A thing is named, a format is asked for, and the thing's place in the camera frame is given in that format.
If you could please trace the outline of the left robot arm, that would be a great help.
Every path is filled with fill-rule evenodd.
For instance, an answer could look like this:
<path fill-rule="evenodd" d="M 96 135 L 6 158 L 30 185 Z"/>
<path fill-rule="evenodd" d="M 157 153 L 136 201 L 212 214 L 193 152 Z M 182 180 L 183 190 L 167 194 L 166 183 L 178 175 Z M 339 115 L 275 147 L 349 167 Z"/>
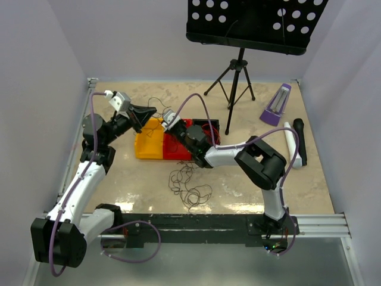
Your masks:
<path fill-rule="evenodd" d="M 155 107 L 129 105 L 125 112 L 115 112 L 109 121 L 90 113 L 83 121 L 80 163 L 68 189 L 45 218 L 36 218 L 31 227 L 35 260 L 76 268 L 83 261 L 89 244 L 102 232 L 111 234 L 123 228 L 121 209 L 100 204 L 83 218 L 85 207 L 114 161 L 111 143 L 128 130 L 136 133 L 156 113 Z"/>

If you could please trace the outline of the black plastic bin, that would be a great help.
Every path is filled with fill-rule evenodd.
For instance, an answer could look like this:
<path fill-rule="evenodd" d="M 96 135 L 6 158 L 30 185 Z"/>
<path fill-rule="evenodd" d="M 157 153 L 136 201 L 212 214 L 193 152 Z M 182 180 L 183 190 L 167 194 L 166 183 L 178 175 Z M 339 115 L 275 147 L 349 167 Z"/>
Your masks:
<path fill-rule="evenodd" d="M 192 124 L 200 126 L 208 138 L 208 142 L 212 143 L 212 136 L 216 145 L 221 143 L 220 124 L 218 119 L 211 119 L 212 128 L 210 128 L 207 119 L 192 119 Z"/>

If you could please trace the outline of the small brown cable clump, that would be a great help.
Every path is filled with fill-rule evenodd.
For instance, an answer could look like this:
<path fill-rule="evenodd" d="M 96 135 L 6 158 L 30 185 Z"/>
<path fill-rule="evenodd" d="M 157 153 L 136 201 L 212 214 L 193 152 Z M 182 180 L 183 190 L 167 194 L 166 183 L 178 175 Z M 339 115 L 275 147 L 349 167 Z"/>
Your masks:
<path fill-rule="evenodd" d="M 187 149 L 173 136 L 166 137 L 167 153 L 174 156 L 188 155 Z"/>

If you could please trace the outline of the orange plastic bin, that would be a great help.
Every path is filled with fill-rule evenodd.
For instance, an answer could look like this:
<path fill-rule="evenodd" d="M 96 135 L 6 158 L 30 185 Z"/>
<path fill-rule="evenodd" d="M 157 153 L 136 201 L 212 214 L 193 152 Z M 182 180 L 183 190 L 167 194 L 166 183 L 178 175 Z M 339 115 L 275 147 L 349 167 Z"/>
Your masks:
<path fill-rule="evenodd" d="M 150 118 L 135 137 L 135 157 L 141 160 L 162 160 L 164 131 L 162 118 Z"/>

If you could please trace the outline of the red plastic bin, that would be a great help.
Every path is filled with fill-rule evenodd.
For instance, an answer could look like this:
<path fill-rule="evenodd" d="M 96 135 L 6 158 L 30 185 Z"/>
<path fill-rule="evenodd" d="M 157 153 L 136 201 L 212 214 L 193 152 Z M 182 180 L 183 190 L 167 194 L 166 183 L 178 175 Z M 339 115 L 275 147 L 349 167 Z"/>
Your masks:
<path fill-rule="evenodd" d="M 191 161 L 192 155 L 173 135 L 164 133 L 163 159 Z"/>

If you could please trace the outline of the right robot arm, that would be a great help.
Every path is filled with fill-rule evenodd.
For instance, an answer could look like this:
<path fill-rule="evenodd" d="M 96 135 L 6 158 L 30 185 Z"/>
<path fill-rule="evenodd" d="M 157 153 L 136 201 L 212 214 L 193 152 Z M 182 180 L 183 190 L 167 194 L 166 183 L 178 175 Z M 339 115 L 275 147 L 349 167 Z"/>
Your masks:
<path fill-rule="evenodd" d="M 283 179 L 285 158 L 257 136 L 241 145 L 214 146 L 202 127 L 186 127 L 183 119 L 170 124 L 162 121 L 164 132 L 173 135 L 190 153 L 193 162 L 200 168 L 212 169 L 219 166 L 239 166 L 255 186 L 262 190 L 264 200 L 264 223 L 272 234 L 286 228 Z"/>

